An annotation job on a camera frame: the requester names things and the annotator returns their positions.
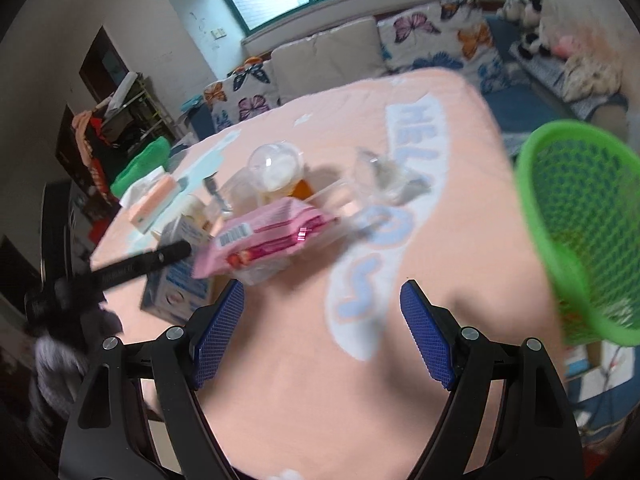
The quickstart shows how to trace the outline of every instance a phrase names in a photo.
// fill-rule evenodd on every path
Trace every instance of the stuffed toy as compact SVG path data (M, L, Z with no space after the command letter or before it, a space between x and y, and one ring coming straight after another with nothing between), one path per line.
M544 35L543 29L543 23L540 22L540 26L535 31L522 35L522 41L518 45L518 52L524 59L533 59L536 54L540 54L543 57L551 56L549 42Z
M495 15L506 22L520 24L524 17L525 0L507 0L501 9L495 11Z
M615 94L621 83L620 63L603 63L587 54L575 54L564 64L562 98L571 102L590 95Z
M551 47L551 53L567 60L582 50L582 44L575 36L561 36L558 43Z
M524 28L536 28L540 25L542 16L542 0L529 0L524 8L522 26Z
M542 0L507 0L496 16L533 31L540 24Z

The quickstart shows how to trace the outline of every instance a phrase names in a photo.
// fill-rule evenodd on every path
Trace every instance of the pink snack package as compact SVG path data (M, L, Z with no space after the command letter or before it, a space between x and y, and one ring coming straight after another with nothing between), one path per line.
M338 221L297 198L281 198L226 222L222 231L198 252L191 275L206 278L291 256Z

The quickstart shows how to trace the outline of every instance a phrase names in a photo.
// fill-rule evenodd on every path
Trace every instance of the clear plastic container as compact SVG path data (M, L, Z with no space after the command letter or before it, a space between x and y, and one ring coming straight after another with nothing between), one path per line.
M282 272L291 265L291 258L274 258L268 262L253 264L243 270L235 270L231 276L244 285L257 285Z
M384 205L402 205L429 190L420 174L363 148L358 148L353 178L362 192Z
M305 202L340 219L336 225L309 240L306 247L309 249L322 248L340 238L357 237L387 219L384 208L372 208L371 197L346 178L321 189Z
M189 195L180 205L180 214L190 219L197 227L202 228L207 218L204 202L195 195Z
M254 187L247 168L235 172L229 180L220 186L218 194L231 207L233 217L245 215L264 204L262 196ZM204 209L204 213L212 225L210 233L216 235L225 219L222 218L220 204L215 198L212 197L211 202Z
M289 196L305 173L302 152L290 142L275 142L256 148L247 168L255 188L265 202Z

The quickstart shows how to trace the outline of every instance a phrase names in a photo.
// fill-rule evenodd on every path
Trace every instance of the cardboard box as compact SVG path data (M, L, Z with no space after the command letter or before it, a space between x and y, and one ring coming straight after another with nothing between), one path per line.
M626 383L634 376L636 349L619 347L609 341L587 345L594 368L581 376L578 402Z
M210 239L209 233L191 219L180 216L162 230L159 245L187 240L197 248ZM194 310L211 304L213 291L219 287L214 286L213 278L195 280L191 277L194 260L195 251L186 260L149 274L140 308L169 323L185 324Z
M564 366L564 376L569 379L586 372L591 367L587 347L578 345L567 348L564 354Z

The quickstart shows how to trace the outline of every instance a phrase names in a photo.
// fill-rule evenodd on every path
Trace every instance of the milk carton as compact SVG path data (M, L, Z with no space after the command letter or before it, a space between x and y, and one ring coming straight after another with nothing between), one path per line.
M209 233L185 216L164 227L158 243L160 246L186 240L193 248L193 254L186 260L148 275L140 305L142 310L169 323L183 325L194 310L210 303L214 280L195 280L191 277L196 249L210 239Z

